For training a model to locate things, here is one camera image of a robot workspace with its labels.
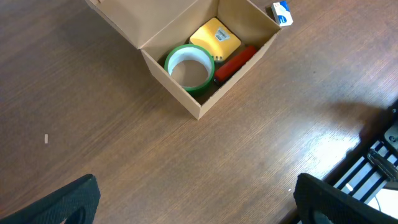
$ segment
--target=brown tabletop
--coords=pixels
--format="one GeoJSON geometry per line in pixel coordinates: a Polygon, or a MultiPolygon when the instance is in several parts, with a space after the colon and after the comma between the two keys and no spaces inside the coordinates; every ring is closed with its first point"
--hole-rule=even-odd
{"type": "Polygon", "coordinates": [[[197,121],[84,1],[1,1],[0,217],[91,173],[95,223],[281,221],[297,175],[323,178],[398,96],[396,0],[289,6],[197,121]]]}

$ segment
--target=yellow object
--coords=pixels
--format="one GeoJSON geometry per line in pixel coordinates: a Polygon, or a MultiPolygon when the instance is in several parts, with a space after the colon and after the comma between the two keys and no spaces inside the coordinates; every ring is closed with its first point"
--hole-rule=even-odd
{"type": "Polygon", "coordinates": [[[241,45],[241,41],[217,18],[201,26],[190,37],[190,42],[206,49],[215,62],[224,61],[241,45]]]}

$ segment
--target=box lid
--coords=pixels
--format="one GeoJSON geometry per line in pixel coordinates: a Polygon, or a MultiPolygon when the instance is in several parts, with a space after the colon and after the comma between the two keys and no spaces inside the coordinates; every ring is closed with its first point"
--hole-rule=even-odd
{"type": "Polygon", "coordinates": [[[108,22],[140,49],[196,0],[90,0],[108,22]]]}

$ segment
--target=tape roll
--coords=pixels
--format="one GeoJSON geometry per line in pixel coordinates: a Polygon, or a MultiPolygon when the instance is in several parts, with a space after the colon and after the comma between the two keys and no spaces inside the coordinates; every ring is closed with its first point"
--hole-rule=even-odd
{"type": "Polygon", "coordinates": [[[182,86],[192,96],[200,96],[206,92],[213,80],[215,65],[210,53],[195,44],[185,44],[177,47],[166,58],[164,69],[171,76],[173,69],[182,61],[194,60],[201,63],[208,73],[206,81],[197,86],[182,86]]]}

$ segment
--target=screw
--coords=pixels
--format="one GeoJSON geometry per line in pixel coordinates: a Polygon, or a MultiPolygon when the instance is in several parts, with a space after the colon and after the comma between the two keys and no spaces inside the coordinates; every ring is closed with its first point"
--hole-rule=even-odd
{"type": "Polygon", "coordinates": [[[396,142],[396,141],[397,141],[397,139],[396,139],[394,136],[390,136],[389,139],[390,139],[390,141],[392,141],[392,142],[396,142]]]}

